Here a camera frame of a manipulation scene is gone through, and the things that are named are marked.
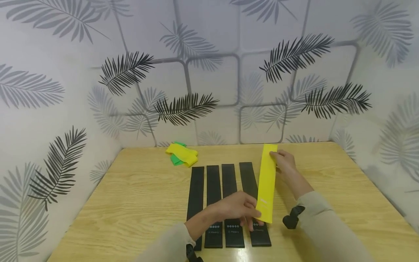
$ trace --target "black resistance band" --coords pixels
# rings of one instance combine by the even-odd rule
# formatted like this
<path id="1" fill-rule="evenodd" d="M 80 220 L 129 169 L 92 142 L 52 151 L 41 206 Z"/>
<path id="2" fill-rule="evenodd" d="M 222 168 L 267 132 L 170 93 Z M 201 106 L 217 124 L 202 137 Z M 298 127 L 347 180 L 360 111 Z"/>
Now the black resistance band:
<path id="1" fill-rule="evenodd" d="M 222 197 L 237 192 L 234 164 L 223 164 L 222 169 Z M 226 219 L 224 221 L 225 247 L 244 248 L 243 229 L 240 226 L 240 219 Z"/>
<path id="2" fill-rule="evenodd" d="M 207 206 L 221 200 L 220 168 L 207 166 Z M 222 248 L 222 222 L 216 222 L 205 232 L 205 248 Z"/>
<path id="3" fill-rule="evenodd" d="M 243 191 L 257 199 L 258 186 L 256 184 L 252 163 L 239 163 L 239 167 Z M 250 232 L 250 239 L 252 241 L 252 246 L 272 246 L 266 223 L 263 226 L 260 226 L 254 219 L 253 232 Z"/>
<path id="4" fill-rule="evenodd" d="M 202 211 L 204 204 L 204 167 L 192 167 L 191 186 L 189 188 L 188 213 L 186 220 Z M 196 241 L 195 251 L 201 251 L 202 237 Z"/>

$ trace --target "person's right hand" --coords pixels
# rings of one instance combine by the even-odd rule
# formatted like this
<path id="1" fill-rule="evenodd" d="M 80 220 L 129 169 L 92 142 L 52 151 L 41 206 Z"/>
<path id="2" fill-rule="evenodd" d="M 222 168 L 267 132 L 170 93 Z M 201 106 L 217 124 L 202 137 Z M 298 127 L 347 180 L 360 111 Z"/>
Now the person's right hand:
<path id="1" fill-rule="evenodd" d="M 290 174 L 297 171 L 295 159 L 291 153 L 288 153 L 285 150 L 278 150 L 277 152 L 271 151 L 269 154 L 275 158 L 277 167 L 282 171 L 282 173 Z"/>

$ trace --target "person's left hand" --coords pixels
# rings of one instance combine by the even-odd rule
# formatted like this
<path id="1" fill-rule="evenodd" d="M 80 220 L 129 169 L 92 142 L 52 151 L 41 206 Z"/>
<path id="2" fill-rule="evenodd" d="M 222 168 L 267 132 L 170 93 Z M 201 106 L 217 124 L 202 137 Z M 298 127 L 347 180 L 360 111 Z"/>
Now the person's left hand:
<path id="1" fill-rule="evenodd" d="M 236 192 L 230 196 L 210 205 L 217 213 L 217 221 L 221 222 L 225 219 L 239 218 L 240 225 L 247 225 L 250 231 L 253 231 L 253 218 L 259 218 L 261 213 L 255 209 L 257 200 L 243 191 Z"/>

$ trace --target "hand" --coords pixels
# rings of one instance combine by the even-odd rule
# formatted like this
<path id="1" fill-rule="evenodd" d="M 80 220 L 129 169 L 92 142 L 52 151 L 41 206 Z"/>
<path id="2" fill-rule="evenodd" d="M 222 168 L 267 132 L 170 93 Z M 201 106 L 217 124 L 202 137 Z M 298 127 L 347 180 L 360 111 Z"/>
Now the hand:
<path id="1" fill-rule="evenodd" d="M 277 167 L 285 175 L 288 175 L 297 171 L 297 167 L 295 166 L 295 159 L 292 154 L 288 153 L 285 150 L 278 150 L 277 152 L 271 151 L 269 154 L 275 158 L 277 162 Z"/>
<path id="2" fill-rule="evenodd" d="M 255 209 L 257 200 L 243 191 L 236 192 L 208 208 L 215 210 L 217 213 L 217 221 L 221 222 L 225 219 L 239 218 L 240 225 L 244 226 L 247 222 L 250 231 L 253 231 L 253 218 L 258 218 L 261 213 Z"/>

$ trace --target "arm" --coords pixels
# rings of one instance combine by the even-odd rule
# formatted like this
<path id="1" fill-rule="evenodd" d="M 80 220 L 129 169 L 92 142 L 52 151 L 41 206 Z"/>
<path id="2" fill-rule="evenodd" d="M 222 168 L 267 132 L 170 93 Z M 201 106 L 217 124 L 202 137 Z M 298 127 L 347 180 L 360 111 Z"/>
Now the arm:
<path id="1" fill-rule="evenodd" d="M 244 192 L 236 192 L 207 206 L 184 224 L 177 224 L 160 236 L 135 262 L 185 262 L 186 245 L 195 241 L 215 222 L 240 218 L 253 231 L 253 218 L 260 217 L 255 209 L 257 200 Z"/>
<path id="2" fill-rule="evenodd" d="M 324 261 L 374 261 L 354 232 L 297 171 L 294 157 L 283 150 L 271 154 L 276 158 L 282 178 L 297 199 L 297 204 L 305 206 L 305 210 L 298 216 L 300 226 Z"/>

